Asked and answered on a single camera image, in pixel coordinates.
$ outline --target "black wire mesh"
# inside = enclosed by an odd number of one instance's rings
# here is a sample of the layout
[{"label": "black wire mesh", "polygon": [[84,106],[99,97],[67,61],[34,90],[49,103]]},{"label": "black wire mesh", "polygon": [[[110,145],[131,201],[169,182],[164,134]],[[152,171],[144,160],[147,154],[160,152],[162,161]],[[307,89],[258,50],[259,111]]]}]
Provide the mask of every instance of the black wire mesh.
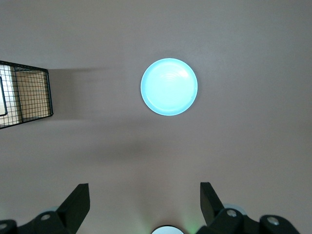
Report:
[{"label": "black wire mesh", "polygon": [[53,114],[48,70],[0,61],[0,129]]}]

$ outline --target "wire basket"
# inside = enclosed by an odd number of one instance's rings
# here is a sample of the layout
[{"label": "wire basket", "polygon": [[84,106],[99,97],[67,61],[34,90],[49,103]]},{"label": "wire basket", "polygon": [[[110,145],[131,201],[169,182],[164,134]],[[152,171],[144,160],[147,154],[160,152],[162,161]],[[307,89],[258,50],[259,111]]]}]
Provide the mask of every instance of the wire basket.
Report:
[{"label": "wire basket", "polygon": [[0,129],[52,115],[48,70],[0,61]]}]

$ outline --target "metal frame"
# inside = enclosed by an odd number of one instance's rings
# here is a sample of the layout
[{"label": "metal frame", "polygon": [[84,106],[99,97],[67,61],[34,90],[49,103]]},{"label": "metal frame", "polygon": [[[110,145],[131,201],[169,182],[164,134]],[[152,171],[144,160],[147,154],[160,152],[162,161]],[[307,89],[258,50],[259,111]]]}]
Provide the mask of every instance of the metal frame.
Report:
[{"label": "metal frame", "polygon": [[1,78],[1,76],[0,76],[0,86],[1,86],[1,92],[2,92],[4,110],[5,110],[5,113],[3,115],[0,115],[0,116],[6,116],[8,114],[8,110],[6,109],[6,102],[5,102],[5,98],[4,98],[4,91],[3,91],[3,85],[2,85],[2,78]]},{"label": "metal frame", "polygon": [[[49,72],[47,69],[44,68],[39,68],[39,67],[34,67],[34,66],[28,66],[28,65],[23,65],[23,64],[18,64],[18,63],[13,63],[13,62],[7,62],[7,61],[2,61],[0,60],[0,65],[4,65],[4,66],[9,66],[14,68],[14,70],[12,70],[12,74],[11,78],[12,78],[12,82],[14,82],[16,85],[14,86],[14,93],[17,93],[16,95],[14,95],[16,97],[16,103],[17,103],[17,107],[19,108],[18,110],[16,110],[17,112],[20,112],[17,117],[19,117],[18,119],[18,123],[8,123],[7,125],[0,125],[0,129],[3,128],[8,128],[11,126],[15,126],[15,125],[20,125],[22,123],[26,123],[26,122],[31,122],[34,120],[39,120],[42,118],[47,118],[53,115],[53,105],[52,105],[52,97],[51,97],[51,88],[50,88],[50,80],[49,80]],[[48,107],[48,112],[49,114],[47,116],[38,116],[38,117],[29,117],[29,118],[25,118],[23,117],[23,113],[22,113],[22,105],[21,105],[21,100],[20,100],[20,89],[19,89],[19,85],[17,82],[17,72],[32,72],[32,71],[40,71],[40,72],[44,72],[45,73],[45,82],[46,82],[46,95],[47,95],[47,99],[44,99],[47,101],[47,107]],[[4,98],[4,104],[5,104],[5,109],[6,109],[6,115],[9,113],[8,112],[8,105],[6,105],[6,100],[5,100],[5,96],[4,96],[4,90],[3,90],[3,84],[1,83],[1,87],[2,87],[2,92],[3,92],[3,98]]]}]

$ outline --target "black metal grid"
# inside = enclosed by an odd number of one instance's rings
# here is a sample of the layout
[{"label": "black metal grid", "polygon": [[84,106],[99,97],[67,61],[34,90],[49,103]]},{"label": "black metal grid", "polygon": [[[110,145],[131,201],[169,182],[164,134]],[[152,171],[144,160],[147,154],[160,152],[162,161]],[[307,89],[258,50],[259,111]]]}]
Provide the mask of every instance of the black metal grid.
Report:
[{"label": "black metal grid", "polygon": [[0,77],[6,112],[0,129],[53,115],[48,70],[0,61]]}]

